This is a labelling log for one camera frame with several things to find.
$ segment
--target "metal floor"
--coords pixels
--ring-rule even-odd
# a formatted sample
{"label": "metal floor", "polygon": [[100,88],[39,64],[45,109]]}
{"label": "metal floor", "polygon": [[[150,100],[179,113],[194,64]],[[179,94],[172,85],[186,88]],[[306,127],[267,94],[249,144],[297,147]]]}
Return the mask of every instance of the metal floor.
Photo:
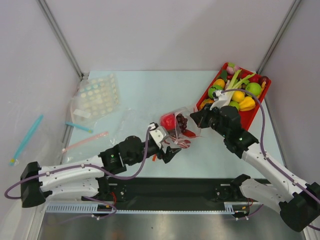
{"label": "metal floor", "polygon": [[280,216],[263,207],[247,220],[230,215],[116,214],[96,221],[75,214],[46,213],[38,240],[304,240]]}

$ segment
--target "blue pen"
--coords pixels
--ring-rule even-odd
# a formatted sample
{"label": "blue pen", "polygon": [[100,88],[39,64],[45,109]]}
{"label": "blue pen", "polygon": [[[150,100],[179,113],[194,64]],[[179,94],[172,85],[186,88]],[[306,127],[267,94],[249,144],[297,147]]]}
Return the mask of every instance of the blue pen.
{"label": "blue pen", "polygon": [[67,125],[70,125],[72,127],[75,127],[77,129],[81,129],[81,130],[84,130],[84,131],[87,131],[88,133],[93,133],[94,131],[88,127],[85,127],[85,126],[81,126],[79,124],[76,124],[76,123],[73,123],[73,122],[70,122],[70,121],[66,121],[65,124]]}
{"label": "blue pen", "polygon": [[39,127],[40,123],[42,122],[43,118],[44,118],[44,115],[41,114],[37,118],[37,120],[35,120],[35,122],[31,126],[31,128],[29,129],[29,131],[26,133],[26,135],[24,136],[24,138],[23,138],[22,142],[20,143],[18,149],[16,150],[13,158],[10,160],[10,163],[9,163],[10,166],[14,166],[15,165],[16,160],[19,158],[20,154],[23,152],[23,150],[25,149],[25,147],[29,143],[30,139],[35,134],[35,132],[36,132],[37,128]]}

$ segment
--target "red tray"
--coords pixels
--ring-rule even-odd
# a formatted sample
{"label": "red tray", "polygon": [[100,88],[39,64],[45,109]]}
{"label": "red tray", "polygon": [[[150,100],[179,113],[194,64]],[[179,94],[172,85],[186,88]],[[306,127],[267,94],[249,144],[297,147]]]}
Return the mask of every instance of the red tray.
{"label": "red tray", "polygon": [[[215,78],[213,79],[213,81],[211,82],[211,84],[207,87],[206,91],[204,92],[204,94],[202,95],[202,97],[200,98],[200,100],[197,102],[196,104],[196,107],[199,109],[199,106],[200,104],[203,102],[203,100],[207,99],[208,98],[208,90],[209,88],[214,84],[214,82],[217,80],[218,76],[221,74],[222,70],[226,70],[228,67],[228,63],[226,62],[223,67],[220,69],[219,73],[215,76]],[[243,69],[241,68],[242,71],[244,73],[247,73],[247,74],[252,74],[253,72],[251,71],[248,71],[246,69]],[[265,84],[265,87],[264,87],[264,90],[261,94],[261,96],[259,97],[259,100],[260,102],[262,102],[265,98],[265,95],[267,94],[267,91],[271,85],[271,80],[269,79],[266,84]],[[259,109],[259,104],[256,104],[255,105],[255,108],[250,110],[250,111],[239,111],[239,114],[241,116],[241,124],[242,124],[242,127],[245,129],[245,130],[248,130],[252,121],[254,120],[256,114],[257,114],[257,111]]]}

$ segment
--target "white wall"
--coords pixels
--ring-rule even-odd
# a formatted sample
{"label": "white wall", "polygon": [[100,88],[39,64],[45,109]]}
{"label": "white wall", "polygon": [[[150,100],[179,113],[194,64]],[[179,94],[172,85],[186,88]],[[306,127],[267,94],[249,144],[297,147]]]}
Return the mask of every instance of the white wall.
{"label": "white wall", "polygon": [[288,168],[320,184],[320,1],[303,1],[264,70]]}
{"label": "white wall", "polygon": [[[0,215],[3,220],[13,204],[3,197],[5,189],[20,179],[26,163],[33,160],[24,159],[18,166],[9,167],[10,158],[40,114],[44,114],[42,129],[49,127],[54,141],[62,139],[67,105],[79,79],[35,0],[2,0],[0,31]],[[40,146],[41,142],[36,141],[37,138],[32,139],[31,145]],[[11,195],[19,196],[20,189]]]}
{"label": "white wall", "polygon": [[80,68],[256,70],[293,0],[47,0]]}

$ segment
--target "green apple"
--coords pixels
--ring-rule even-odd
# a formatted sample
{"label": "green apple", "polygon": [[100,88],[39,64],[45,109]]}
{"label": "green apple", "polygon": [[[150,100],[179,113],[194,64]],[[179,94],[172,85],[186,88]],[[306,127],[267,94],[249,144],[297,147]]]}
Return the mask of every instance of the green apple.
{"label": "green apple", "polygon": [[261,93],[261,86],[259,83],[256,82],[250,82],[246,87],[245,90],[247,90],[248,92],[252,93],[253,95],[255,95],[256,97],[259,96],[259,94]]}
{"label": "green apple", "polygon": [[217,91],[217,90],[223,90],[222,86],[219,86],[219,85],[212,85],[212,87],[209,88],[208,90],[208,96],[209,98],[213,99],[214,96],[214,92]]}
{"label": "green apple", "polygon": [[229,103],[229,106],[232,106],[232,107],[236,107],[236,109],[239,111],[240,110],[240,105],[239,103],[237,103],[236,101],[231,101]]}

